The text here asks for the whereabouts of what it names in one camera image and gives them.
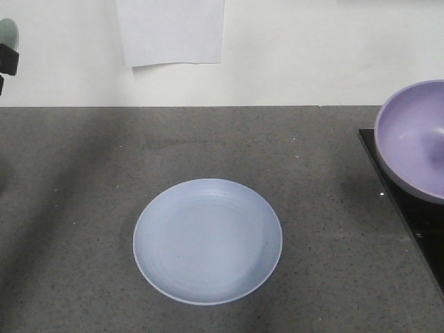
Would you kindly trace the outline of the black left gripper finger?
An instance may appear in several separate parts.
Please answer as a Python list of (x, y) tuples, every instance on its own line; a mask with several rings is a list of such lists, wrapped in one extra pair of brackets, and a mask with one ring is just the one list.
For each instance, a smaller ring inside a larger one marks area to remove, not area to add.
[(17, 73), (17, 65), (19, 62), (19, 54), (9, 46), (0, 43), (0, 72), (15, 76)]

